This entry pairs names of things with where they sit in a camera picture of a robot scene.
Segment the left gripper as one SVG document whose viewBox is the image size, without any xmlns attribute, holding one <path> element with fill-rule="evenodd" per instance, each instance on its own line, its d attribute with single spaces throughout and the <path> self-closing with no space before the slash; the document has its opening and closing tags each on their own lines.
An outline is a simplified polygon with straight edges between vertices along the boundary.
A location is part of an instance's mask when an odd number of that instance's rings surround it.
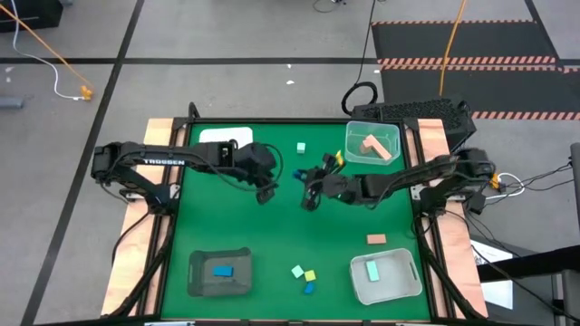
<svg viewBox="0 0 580 326">
<path fill-rule="evenodd" d="M 253 142 L 235 150 L 235 177 L 256 186 L 256 201 L 266 204 L 275 195 L 276 183 L 272 170 L 276 167 L 274 154 L 267 144 Z"/>
</svg>

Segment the black computer tower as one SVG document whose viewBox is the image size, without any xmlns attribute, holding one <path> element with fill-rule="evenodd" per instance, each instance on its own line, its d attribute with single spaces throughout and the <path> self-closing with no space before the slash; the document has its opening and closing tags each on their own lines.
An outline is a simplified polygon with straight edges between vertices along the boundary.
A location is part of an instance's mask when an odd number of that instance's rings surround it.
<svg viewBox="0 0 580 326">
<path fill-rule="evenodd" d="M 449 149 L 454 152 L 477 131 L 466 101 L 438 98 L 423 101 L 373 103 L 355 106 L 353 120 L 441 120 Z"/>
</svg>

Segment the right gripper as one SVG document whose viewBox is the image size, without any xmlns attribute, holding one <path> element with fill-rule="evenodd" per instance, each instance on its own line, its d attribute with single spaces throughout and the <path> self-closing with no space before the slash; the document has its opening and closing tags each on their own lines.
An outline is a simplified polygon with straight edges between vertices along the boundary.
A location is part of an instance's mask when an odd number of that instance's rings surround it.
<svg viewBox="0 0 580 326">
<path fill-rule="evenodd" d="M 319 177 L 319 168 L 302 171 L 302 181 L 306 184 L 301 208 L 313 212 L 319 206 L 320 194 L 342 201 L 357 201 L 361 198 L 360 180 L 340 174 Z"/>
</svg>

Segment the clear plastic bin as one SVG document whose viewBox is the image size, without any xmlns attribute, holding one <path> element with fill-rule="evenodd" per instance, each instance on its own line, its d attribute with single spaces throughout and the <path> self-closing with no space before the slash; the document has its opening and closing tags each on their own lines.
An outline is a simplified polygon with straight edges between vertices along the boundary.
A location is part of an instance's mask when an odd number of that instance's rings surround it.
<svg viewBox="0 0 580 326">
<path fill-rule="evenodd" d="M 384 160 L 373 151 L 362 155 L 360 146 L 363 140 L 373 135 L 392 154 L 392 158 Z M 350 121 L 345 130 L 345 158 L 353 163 L 388 166 L 401 154 L 401 132 L 393 124 Z"/>
</svg>

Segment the white opaque plastic bin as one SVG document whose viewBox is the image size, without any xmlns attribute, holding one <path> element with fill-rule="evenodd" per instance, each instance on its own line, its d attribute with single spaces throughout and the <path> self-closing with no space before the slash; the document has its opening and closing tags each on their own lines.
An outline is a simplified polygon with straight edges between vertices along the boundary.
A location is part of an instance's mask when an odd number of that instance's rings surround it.
<svg viewBox="0 0 580 326">
<path fill-rule="evenodd" d="M 198 142 L 222 142 L 234 140 L 239 148 L 254 141 L 253 130 L 249 127 L 204 129 L 199 133 Z"/>
</svg>

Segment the black equipment case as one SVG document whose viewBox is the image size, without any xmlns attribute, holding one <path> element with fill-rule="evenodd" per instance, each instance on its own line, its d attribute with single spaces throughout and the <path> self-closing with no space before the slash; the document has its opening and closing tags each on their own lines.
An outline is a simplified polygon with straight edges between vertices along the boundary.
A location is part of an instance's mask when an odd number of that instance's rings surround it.
<svg viewBox="0 0 580 326">
<path fill-rule="evenodd" d="M 17 14 L 31 29 L 57 27 L 63 14 L 60 0 L 0 0 L 0 5 Z"/>
</svg>

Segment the grey post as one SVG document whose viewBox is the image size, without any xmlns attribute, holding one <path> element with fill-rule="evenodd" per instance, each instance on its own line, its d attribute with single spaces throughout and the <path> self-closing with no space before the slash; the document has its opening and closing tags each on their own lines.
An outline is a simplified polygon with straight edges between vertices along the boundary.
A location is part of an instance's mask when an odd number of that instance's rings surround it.
<svg viewBox="0 0 580 326">
<path fill-rule="evenodd" d="M 580 142 L 570 146 L 577 217 L 580 222 Z"/>
</svg>

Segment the long pink foam block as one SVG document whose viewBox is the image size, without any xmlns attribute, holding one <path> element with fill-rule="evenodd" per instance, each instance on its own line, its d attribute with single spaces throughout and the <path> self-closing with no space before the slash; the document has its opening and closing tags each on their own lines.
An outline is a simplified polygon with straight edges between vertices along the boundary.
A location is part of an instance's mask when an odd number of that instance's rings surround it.
<svg viewBox="0 0 580 326">
<path fill-rule="evenodd" d="M 373 135 L 368 135 L 362 143 L 365 142 L 372 146 L 372 151 L 384 160 L 392 158 L 392 154 L 380 143 Z"/>
</svg>

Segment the black beam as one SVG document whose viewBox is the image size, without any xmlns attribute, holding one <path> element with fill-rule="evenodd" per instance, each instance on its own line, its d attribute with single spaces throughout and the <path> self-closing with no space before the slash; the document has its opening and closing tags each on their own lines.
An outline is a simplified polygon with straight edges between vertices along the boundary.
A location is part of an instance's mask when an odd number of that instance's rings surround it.
<svg viewBox="0 0 580 326">
<path fill-rule="evenodd" d="M 478 266 L 478 276 L 483 283 L 486 283 L 555 274 L 564 270 L 580 273 L 580 244 L 550 252 L 482 264 Z"/>
</svg>

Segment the black floor mat striped edges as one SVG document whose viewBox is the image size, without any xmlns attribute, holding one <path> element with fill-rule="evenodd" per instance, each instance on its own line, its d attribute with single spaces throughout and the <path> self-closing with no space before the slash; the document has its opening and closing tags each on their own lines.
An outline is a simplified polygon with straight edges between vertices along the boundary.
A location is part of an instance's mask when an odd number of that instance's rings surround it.
<svg viewBox="0 0 580 326">
<path fill-rule="evenodd" d="M 481 120 L 580 121 L 580 68 L 530 20 L 372 24 L 387 101 L 454 97 Z"/>
</svg>

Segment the green table mat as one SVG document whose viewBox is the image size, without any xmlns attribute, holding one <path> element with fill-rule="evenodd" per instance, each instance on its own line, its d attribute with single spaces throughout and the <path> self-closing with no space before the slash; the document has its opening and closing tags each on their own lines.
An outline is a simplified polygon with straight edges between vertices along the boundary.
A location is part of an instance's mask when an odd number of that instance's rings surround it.
<svg viewBox="0 0 580 326">
<path fill-rule="evenodd" d="M 386 234 L 387 249 L 418 250 L 411 231 L 413 213 L 405 191 L 393 194 L 375 209 L 323 199 L 313 212 L 301 208 L 303 185 L 298 169 L 318 166 L 324 154 L 344 145 L 342 124 L 262 124 L 253 127 L 258 142 L 276 146 L 284 169 L 275 196 L 259 205 L 250 192 L 219 177 L 187 170 L 184 174 L 177 226 L 169 261 L 161 315 L 165 319 L 292 319 L 292 320 L 426 320 L 425 293 L 390 302 L 363 305 L 354 295 L 350 262 L 375 252 L 368 234 Z M 303 142 L 304 154 L 296 152 Z M 189 256 L 194 251 L 252 252 L 253 282 L 249 293 L 191 297 Z M 304 294 L 300 265 L 314 270 L 314 292 Z"/>
</svg>

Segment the white paper sheet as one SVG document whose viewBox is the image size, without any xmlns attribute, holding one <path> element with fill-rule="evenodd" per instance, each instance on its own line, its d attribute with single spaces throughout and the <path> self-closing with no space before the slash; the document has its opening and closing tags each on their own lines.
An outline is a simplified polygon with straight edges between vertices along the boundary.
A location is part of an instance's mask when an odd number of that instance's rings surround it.
<svg viewBox="0 0 580 326">
<path fill-rule="evenodd" d="M 499 262 L 514 257 L 513 254 L 497 249 L 493 246 L 471 240 L 472 252 L 476 265 L 484 265 L 488 262 Z M 487 303 L 492 303 L 508 310 L 513 309 L 513 282 L 496 281 L 481 284 L 484 299 Z"/>
</svg>

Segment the dark grey plastic bin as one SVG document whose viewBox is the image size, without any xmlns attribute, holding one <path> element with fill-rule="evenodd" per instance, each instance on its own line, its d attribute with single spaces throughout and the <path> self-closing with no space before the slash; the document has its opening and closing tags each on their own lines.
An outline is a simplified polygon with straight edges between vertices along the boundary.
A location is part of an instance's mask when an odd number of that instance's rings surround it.
<svg viewBox="0 0 580 326">
<path fill-rule="evenodd" d="M 232 277 L 216 277 L 214 266 L 234 267 Z M 223 251 L 194 251 L 188 259 L 188 295 L 215 297 L 244 295 L 250 292 L 253 282 L 252 252 L 248 247 Z"/>
</svg>

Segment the translucent white plastic bin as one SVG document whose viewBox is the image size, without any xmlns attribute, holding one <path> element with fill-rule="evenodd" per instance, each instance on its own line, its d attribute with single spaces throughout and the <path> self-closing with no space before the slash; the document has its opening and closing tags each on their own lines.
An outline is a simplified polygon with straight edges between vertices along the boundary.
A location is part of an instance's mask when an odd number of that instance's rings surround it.
<svg viewBox="0 0 580 326">
<path fill-rule="evenodd" d="M 365 262 L 375 261 L 379 282 L 370 282 Z M 417 296 L 422 283 L 411 252 L 404 248 L 355 256 L 350 262 L 355 297 L 363 305 L 372 305 Z"/>
</svg>

